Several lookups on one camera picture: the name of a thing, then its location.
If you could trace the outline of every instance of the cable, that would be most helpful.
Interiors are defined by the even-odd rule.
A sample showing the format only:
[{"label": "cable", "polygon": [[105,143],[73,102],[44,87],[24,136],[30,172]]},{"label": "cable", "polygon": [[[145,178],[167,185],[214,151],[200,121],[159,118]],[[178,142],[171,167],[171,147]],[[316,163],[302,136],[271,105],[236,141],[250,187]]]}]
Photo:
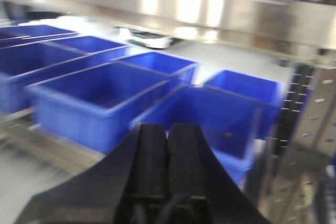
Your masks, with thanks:
[{"label": "cable", "polygon": [[168,201],[167,204],[160,211],[155,224],[168,224],[175,207],[179,203],[187,199],[188,199],[188,195],[185,193],[181,193],[181,194],[176,195],[170,201]]}]

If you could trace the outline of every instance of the metal frame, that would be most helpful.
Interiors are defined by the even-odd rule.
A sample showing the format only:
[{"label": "metal frame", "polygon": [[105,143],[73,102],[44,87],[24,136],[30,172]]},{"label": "metal frame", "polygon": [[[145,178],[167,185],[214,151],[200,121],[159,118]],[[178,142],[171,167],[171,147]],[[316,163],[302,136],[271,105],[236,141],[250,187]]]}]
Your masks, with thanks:
[{"label": "metal frame", "polygon": [[[7,0],[335,67],[336,8],[290,0]],[[321,55],[320,49],[326,49]]]},{"label": "metal frame", "polygon": [[274,223],[307,223],[309,207],[336,151],[336,69],[317,70],[316,86],[276,173],[269,218]]},{"label": "metal frame", "polygon": [[[297,110],[297,104],[306,108],[300,113],[293,134],[286,136],[291,141],[271,185],[265,186],[271,191],[266,196],[270,200],[269,218],[274,223],[304,223],[308,218],[307,209],[336,148],[336,7],[289,0],[7,1],[92,16],[183,39],[245,48],[315,66],[314,83],[309,84],[314,90],[307,101],[302,105],[298,97],[287,99],[286,108],[291,112]],[[306,76],[297,83],[307,85]],[[39,138],[31,136],[35,145],[41,143],[34,139]]]}]

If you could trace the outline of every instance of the blue plastic bin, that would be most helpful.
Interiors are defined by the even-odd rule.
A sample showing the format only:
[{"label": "blue plastic bin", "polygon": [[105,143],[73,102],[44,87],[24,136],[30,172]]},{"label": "blue plastic bin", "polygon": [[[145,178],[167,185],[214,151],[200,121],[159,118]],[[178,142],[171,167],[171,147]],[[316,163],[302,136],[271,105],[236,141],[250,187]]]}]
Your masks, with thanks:
[{"label": "blue plastic bin", "polygon": [[0,28],[0,48],[77,34],[74,31],[47,25],[2,27]]},{"label": "blue plastic bin", "polygon": [[23,88],[34,82],[101,65],[125,55],[128,46],[109,54],[83,56],[60,46],[31,43],[0,49],[0,110],[14,113],[29,107]]},{"label": "blue plastic bin", "polygon": [[242,96],[181,86],[130,123],[200,124],[213,152],[237,184],[254,162],[259,106]]},{"label": "blue plastic bin", "polygon": [[107,153],[128,133],[129,122],[166,95],[160,74],[108,63],[27,87],[34,120],[43,129]]},{"label": "blue plastic bin", "polygon": [[145,52],[143,54],[123,57],[116,60],[122,61],[130,66],[175,78],[178,83],[192,83],[194,73],[201,64],[198,61],[188,60],[158,51]]},{"label": "blue plastic bin", "polygon": [[91,54],[103,51],[113,51],[113,58],[126,56],[126,51],[123,54],[116,55],[115,49],[128,48],[131,45],[125,43],[119,43],[113,40],[102,39],[93,36],[78,36],[71,38],[61,38],[55,40],[49,40],[44,42],[48,45],[61,45],[72,50],[78,50],[81,54]]},{"label": "blue plastic bin", "polygon": [[29,107],[24,86],[68,73],[59,63],[80,56],[39,43],[0,49],[0,110],[14,113]]},{"label": "blue plastic bin", "polygon": [[283,83],[224,69],[206,81],[204,87],[238,93],[258,101],[263,111],[257,136],[265,139],[270,135],[280,112]]}]

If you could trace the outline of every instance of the gray floor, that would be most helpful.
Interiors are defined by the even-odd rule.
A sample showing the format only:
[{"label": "gray floor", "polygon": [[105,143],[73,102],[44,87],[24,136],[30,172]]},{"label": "gray floor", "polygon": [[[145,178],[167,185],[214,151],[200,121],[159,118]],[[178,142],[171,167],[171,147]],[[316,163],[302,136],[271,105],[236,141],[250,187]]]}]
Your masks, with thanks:
[{"label": "gray floor", "polygon": [[10,144],[0,144],[0,223],[13,223],[32,195],[70,177]]},{"label": "gray floor", "polygon": [[[117,29],[85,17],[62,17],[44,20],[43,23],[120,40]],[[147,50],[134,46],[131,54]],[[182,41],[165,51],[203,63],[194,80],[197,84],[204,82],[219,68],[238,70],[282,82],[287,82],[292,72],[291,68],[280,67],[274,59],[265,55],[216,45]],[[70,175],[62,170],[10,145],[0,145],[0,223],[13,223],[33,194],[59,184],[69,177]]]}]

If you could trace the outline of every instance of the stainless steel shelf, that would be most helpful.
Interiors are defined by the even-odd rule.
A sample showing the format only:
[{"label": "stainless steel shelf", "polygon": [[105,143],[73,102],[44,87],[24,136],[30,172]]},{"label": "stainless steel shelf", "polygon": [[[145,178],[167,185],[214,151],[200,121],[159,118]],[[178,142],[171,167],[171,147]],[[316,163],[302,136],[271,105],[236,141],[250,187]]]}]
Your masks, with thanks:
[{"label": "stainless steel shelf", "polygon": [[8,0],[334,68],[336,7],[289,0]]}]

